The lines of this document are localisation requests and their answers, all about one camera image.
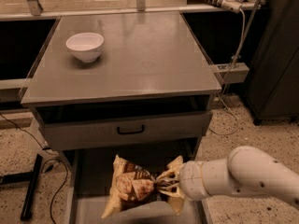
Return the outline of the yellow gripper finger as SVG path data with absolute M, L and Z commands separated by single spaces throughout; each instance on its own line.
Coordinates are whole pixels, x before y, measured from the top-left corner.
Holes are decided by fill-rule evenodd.
M 185 198 L 185 194 L 182 192 L 179 184 L 174 184 L 170 186 L 159 186 L 157 190 L 162 194 L 170 197 L 182 198 L 182 199 Z
M 178 180 L 180 168 L 183 165 L 183 157 L 177 156 L 173 161 L 169 162 L 166 165 L 167 170 L 162 172 L 157 179 L 165 180 L 166 178 L 174 178 Z

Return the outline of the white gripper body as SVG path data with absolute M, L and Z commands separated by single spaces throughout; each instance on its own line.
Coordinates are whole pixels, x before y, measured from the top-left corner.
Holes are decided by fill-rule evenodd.
M 201 201 L 209 197 L 205 186 L 204 161 L 187 161 L 179 171 L 179 187 L 187 199 Z

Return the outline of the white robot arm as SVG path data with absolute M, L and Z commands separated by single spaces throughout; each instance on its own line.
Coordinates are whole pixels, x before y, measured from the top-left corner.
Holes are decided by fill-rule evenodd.
M 256 147 L 237 147 L 227 158 L 214 161 L 178 158 L 156 183 L 157 190 L 176 198 L 274 197 L 299 209 L 299 174 Z

